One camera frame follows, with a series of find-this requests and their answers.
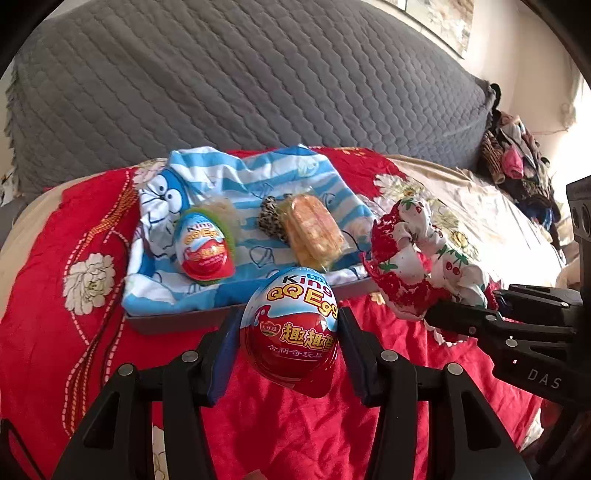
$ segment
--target red lace fabric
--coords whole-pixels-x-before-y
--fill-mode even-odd
[[[401,221],[398,213],[399,202],[392,211],[372,227],[372,259],[361,254],[361,261],[368,275],[388,296],[388,300],[401,307],[402,311],[422,316],[429,307],[439,300],[448,300],[452,294],[445,288],[433,287],[427,277],[414,285],[409,285],[392,271],[383,272],[379,264],[394,256],[400,250],[396,240],[390,235]],[[430,266],[430,260],[420,255],[424,267]]]

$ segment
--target fabric bundle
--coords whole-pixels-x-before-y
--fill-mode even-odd
[[[554,200],[550,181],[550,161],[540,152],[540,144],[527,130],[518,115],[496,109],[501,91],[493,84],[497,99],[491,113],[491,124],[480,144],[480,163],[492,181],[513,198],[518,208],[534,223],[541,225],[560,252],[555,223],[560,209]]]
[[[304,146],[240,159],[211,147],[173,151],[139,191],[140,222],[131,245],[123,306],[133,316],[207,310],[245,303],[264,279],[296,265],[288,245],[259,229],[261,202],[309,190],[334,217],[352,251],[326,274],[330,284],[366,276],[359,253],[369,251],[373,214],[324,155]],[[181,273],[173,246],[182,211],[207,198],[231,200],[241,224],[236,274],[202,286]]]
[[[490,276],[431,223],[420,198],[403,198],[374,224],[363,264],[398,318],[420,320],[439,300],[497,308]]]

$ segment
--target tray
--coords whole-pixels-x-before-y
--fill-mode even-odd
[[[374,291],[378,286],[371,278],[364,278],[354,282],[335,285],[332,287],[337,300],[346,300],[352,297],[359,297]],[[212,326],[219,326],[224,318],[235,308],[245,307],[246,304],[230,305],[212,310],[196,310],[193,312],[172,313],[166,315],[150,315],[143,317],[132,317],[125,315],[134,330],[143,335],[158,335],[160,333],[186,332],[188,330],[199,330]]]

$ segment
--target red plastic egg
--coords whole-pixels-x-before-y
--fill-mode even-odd
[[[319,398],[332,383],[337,317],[324,277],[311,268],[289,268],[251,297],[242,316],[241,347],[264,377]]]
[[[236,271],[233,241],[212,213],[199,208],[185,210],[174,231],[174,247],[183,271],[198,282],[215,283]]]

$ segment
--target gray cushion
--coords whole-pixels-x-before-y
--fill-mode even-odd
[[[212,145],[361,146],[471,168],[493,93],[361,0],[93,0],[15,58],[23,192]]]

